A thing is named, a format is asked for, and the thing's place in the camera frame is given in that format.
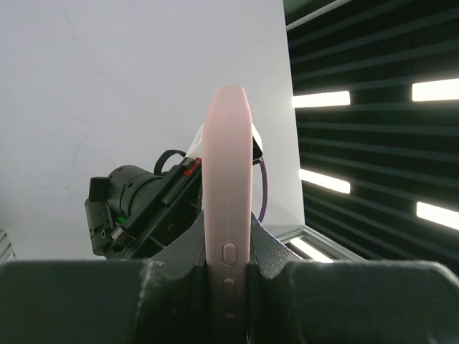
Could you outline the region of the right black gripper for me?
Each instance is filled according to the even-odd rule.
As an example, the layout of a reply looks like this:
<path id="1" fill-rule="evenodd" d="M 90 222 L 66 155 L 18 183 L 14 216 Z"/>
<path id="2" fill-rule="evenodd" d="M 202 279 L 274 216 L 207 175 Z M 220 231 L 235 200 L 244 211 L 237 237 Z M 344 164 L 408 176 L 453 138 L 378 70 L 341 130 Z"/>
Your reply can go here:
<path id="1" fill-rule="evenodd" d="M 152 171 L 134 165 L 90 179 L 85 213 L 93 254 L 150 258 L 180 237 L 202 211 L 202 160 L 166 150 Z"/>

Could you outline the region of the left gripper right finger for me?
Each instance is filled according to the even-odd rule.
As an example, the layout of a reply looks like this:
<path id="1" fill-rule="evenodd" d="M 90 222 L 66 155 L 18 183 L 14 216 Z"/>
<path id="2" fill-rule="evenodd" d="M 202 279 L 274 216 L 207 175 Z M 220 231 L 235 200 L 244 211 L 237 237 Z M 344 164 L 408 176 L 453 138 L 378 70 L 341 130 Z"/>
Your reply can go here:
<path id="1" fill-rule="evenodd" d="M 423 261 L 301 259 L 252 220 L 251 343 L 456 343 L 458 278 Z"/>

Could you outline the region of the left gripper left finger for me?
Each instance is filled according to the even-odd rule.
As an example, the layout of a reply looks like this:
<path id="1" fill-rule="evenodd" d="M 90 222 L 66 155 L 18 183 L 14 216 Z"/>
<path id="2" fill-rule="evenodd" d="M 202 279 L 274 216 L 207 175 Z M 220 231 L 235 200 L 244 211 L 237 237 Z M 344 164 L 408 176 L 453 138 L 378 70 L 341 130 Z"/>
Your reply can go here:
<path id="1" fill-rule="evenodd" d="M 204 222 L 150 259 L 1 266 L 3 343 L 206 343 Z"/>

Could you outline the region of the phone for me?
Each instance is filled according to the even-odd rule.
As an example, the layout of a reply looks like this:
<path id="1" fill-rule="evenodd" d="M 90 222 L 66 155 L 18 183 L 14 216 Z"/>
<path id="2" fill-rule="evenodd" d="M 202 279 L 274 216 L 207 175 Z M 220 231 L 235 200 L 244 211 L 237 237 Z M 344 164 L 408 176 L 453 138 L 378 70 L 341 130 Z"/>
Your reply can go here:
<path id="1" fill-rule="evenodd" d="M 247 339 L 252 204 L 252 117 L 245 90 L 215 92 L 202 134 L 205 254 L 212 343 Z"/>

